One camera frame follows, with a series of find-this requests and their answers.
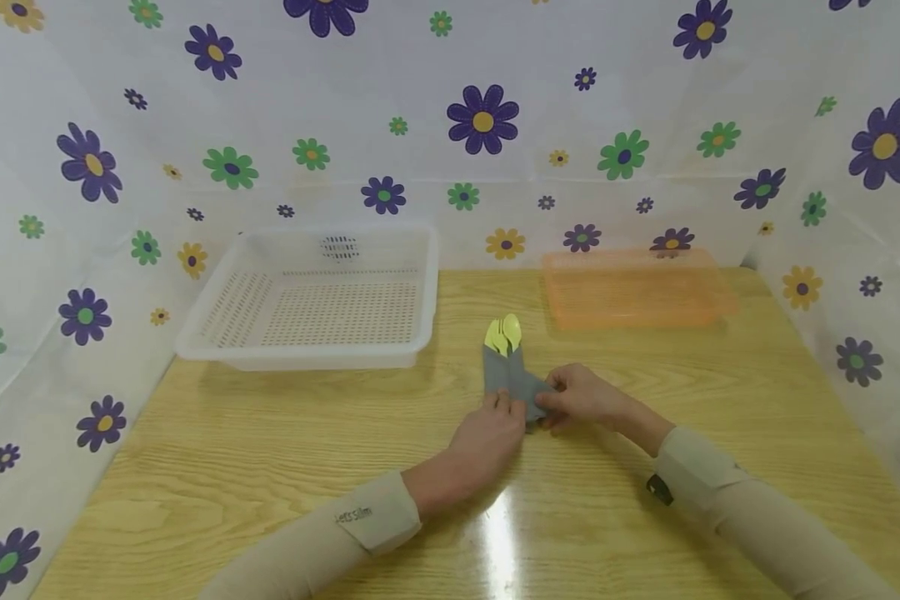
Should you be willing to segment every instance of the hand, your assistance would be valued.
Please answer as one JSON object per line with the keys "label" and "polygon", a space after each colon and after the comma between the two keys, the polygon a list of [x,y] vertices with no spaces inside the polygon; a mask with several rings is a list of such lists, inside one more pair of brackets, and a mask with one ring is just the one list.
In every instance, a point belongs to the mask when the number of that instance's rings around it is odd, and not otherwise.
{"label": "hand", "polygon": [[504,472],[523,443],[527,404],[507,390],[489,392],[463,418],[450,446],[403,473],[420,518],[470,498]]}
{"label": "hand", "polygon": [[572,421],[601,423],[614,429],[615,422],[636,402],[578,362],[552,370],[547,385],[557,391],[539,393],[537,405],[552,411],[543,426],[553,433]]}

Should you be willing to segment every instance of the white plastic basket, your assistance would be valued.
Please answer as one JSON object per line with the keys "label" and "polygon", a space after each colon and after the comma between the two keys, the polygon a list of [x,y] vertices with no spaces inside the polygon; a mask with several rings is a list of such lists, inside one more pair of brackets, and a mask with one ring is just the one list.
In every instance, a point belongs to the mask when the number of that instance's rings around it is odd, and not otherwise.
{"label": "white plastic basket", "polygon": [[437,232],[412,222],[239,236],[177,354],[242,371],[412,367],[437,309]]}

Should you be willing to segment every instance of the wooden table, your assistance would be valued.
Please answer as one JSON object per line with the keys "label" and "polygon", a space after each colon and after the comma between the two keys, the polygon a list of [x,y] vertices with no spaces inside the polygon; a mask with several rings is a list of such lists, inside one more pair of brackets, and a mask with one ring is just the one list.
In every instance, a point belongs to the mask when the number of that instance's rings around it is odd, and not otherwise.
{"label": "wooden table", "polygon": [[[34,597],[195,598],[261,536],[435,453],[477,404],[483,333],[507,311],[523,324],[527,370],[583,362],[708,435],[900,592],[900,493],[759,276],[727,277],[742,311],[707,329],[558,332],[538,272],[442,272],[433,339],[410,370],[177,360]],[[650,466],[613,436],[534,433],[494,491],[323,597],[780,598],[643,490]]]}

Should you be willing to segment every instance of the fabric wall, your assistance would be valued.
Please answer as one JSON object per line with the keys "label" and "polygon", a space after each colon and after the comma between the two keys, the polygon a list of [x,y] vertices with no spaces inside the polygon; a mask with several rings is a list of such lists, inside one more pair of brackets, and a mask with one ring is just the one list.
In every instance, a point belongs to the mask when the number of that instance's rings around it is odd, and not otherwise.
{"label": "fabric wall", "polygon": [[900,0],[0,0],[0,598],[262,226],[431,221],[444,268],[752,251],[900,486],[899,98]]}

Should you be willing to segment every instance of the translucent orange container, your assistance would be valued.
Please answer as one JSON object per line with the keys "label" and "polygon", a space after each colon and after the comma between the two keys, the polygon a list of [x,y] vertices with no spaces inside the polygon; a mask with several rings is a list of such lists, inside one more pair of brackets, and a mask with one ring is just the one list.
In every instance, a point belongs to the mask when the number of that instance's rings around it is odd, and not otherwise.
{"label": "translucent orange container", "polygon": [[543,280],[560,329],[704,327],[739,309],[705,250],[554,252]]}

